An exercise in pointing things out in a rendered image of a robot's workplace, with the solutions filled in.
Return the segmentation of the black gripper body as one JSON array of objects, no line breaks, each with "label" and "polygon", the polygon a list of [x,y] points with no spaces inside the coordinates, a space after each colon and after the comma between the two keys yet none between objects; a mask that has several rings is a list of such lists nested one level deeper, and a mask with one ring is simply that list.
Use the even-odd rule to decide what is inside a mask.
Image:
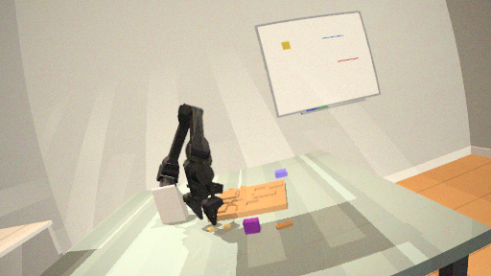
[{"label": "black gripper body", "polygon": [[[190,192],[183,196],[183,201],[186,203],[192,203],[194,201],[201,202],[201,207],[205,211],[210,211],[215,208],[219,208],[224,205],[223,198],[208,193],[206,184],[200,184],[198,182],[186,184],[187,188],[190,188]],[[210,197],[208,197],[210,196]]]}]

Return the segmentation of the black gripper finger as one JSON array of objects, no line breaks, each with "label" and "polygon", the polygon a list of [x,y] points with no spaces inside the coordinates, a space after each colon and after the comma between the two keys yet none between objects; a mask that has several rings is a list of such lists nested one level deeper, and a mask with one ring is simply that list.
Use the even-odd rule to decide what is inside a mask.
[{"label": "black gripper finger", "polygon": [[[222,206],[221,206],[222,207]],[[217,213],[218,213],[218,209],[220,209],[221,207],[219,208],[215,208],[215,209],[212,209],[210,211],[205,211],[205,210],[202,210],[203,213],[209,218],[209,220],[211,221],[211,223],[213,225],[217,225]]]},{"label": "black gripper finger", "polygon": [[203,219],[203,213],[202,213],[202,208],[201,208],[201,202],[194,201],[192,203],[186,203],[192,209],[196,215],[198,216],[199,220]]}]

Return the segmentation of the magenta block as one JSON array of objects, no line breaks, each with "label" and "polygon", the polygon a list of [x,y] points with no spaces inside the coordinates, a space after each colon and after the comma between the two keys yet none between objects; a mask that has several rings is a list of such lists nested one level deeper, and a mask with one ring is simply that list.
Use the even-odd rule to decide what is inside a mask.
[{"label": "magenta block", "polygon": [[243,227],[246,234],[260,233],[261,227],[258,218],[248,218],[243,220]]}]

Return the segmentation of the purple rectangular block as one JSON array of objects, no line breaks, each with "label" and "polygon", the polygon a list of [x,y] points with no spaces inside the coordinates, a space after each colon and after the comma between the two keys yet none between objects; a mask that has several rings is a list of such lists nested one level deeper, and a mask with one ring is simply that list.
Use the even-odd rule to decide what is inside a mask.
[{"label": "purple rectangular block", "polygon": [[276,175],[276,178],[287,176],[287,171],[286,171],[286,169],[275,171],[275,175]]}]

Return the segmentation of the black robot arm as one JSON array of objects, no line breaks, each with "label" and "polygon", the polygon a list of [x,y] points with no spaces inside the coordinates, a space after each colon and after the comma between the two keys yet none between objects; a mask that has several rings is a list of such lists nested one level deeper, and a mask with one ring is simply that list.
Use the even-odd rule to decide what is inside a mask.
[{"label": "black robot arm", "polygon": [[211,153],[208,141],[203,136],[203,112],[202,108],[190,106],[186,103],[179,106],[177,112],[179,124],[171,150],[158,167],[156,181],[160,182],[159,188],[178,183],[178,157],[181,154],[185,137],[190,128],[190,141],[185,148],[186,159],[183,163],[187,182],[206,184],[207,191],[211,193],[211,196],[223,195],[223,184],[213,182],[214,173],[210,168],[212,163]]}]

